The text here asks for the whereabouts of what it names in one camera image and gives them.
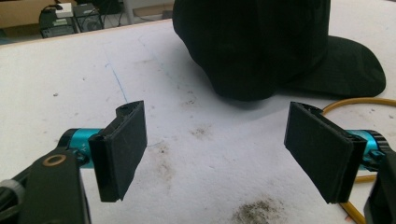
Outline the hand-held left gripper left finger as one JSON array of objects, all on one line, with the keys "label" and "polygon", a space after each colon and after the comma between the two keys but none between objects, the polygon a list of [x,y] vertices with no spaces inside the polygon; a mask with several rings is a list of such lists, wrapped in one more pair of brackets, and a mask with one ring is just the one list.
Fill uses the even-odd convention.
[{"label": "hand-held left gripper left finger", "polygon": [[69,129],[58,146],[72,152],[82,168],[95,172],[100,198],[114,203],[124,198],[148,144],[142,101],[121,105],[103,129]]}]

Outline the black baseball cap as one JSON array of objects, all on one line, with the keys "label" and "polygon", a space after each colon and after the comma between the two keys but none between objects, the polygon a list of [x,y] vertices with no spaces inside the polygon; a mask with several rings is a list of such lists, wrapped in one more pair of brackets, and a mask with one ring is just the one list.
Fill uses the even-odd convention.
[{"label": "black baseball cap", "polygon": [[173,26],[223,97],[257,101],[279,88],[377,96],[379,60],[329,34],[330,10],[331,0],[175,0]]}]

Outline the black speaker box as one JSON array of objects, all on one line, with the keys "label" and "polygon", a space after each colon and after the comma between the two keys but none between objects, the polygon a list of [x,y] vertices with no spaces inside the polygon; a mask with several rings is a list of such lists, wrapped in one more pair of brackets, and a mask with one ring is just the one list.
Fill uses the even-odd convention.
[{"label": "black speaker box", "polygon": [[74,18],[82,33],[98,31],[104,28],[98,9],[92,4],[81,4],[73,7]]}]

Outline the white power adapter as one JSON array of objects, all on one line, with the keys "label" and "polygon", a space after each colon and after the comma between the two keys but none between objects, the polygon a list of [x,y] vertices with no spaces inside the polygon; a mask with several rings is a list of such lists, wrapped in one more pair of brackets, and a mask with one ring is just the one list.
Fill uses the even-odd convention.
[{"label": "white power adapter", "polygon": [[55,14],[56,16],[61,18],[70,18],[74,15],[73,7],[71,3],[61,3],[56,5]]}]

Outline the black electronic device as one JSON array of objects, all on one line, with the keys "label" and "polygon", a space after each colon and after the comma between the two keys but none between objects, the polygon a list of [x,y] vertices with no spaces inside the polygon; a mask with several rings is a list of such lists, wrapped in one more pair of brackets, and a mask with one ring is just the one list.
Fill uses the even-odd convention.
[{"label": "black electronic device", "polygon": [[72,35],[78,32],[72,18],[58,18],[54,8],[47,8],[39,15],[40,34],[43,38]]}]

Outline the cardboard box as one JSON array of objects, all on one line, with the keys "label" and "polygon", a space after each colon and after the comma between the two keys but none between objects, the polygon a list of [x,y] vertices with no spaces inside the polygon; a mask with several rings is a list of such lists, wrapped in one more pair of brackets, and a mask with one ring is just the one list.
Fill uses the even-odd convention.
[{"label": "cardboard box", "polygon": [[76,4],[75,0],[7,0],[0,1],[0,28],[38,23],[41,10],[56,2]]}]

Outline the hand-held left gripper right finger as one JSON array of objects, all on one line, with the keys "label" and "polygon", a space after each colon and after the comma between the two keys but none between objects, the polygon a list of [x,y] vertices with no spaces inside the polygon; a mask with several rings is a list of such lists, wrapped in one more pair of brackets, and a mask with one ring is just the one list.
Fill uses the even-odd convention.
[{"label": "hand-held left gripper right finger", "polygon": [[379,170],[390,146],[372,130],[344,130],[312,105],[290,104],[284,145],[326,203],[348,200],[360,168]]}]

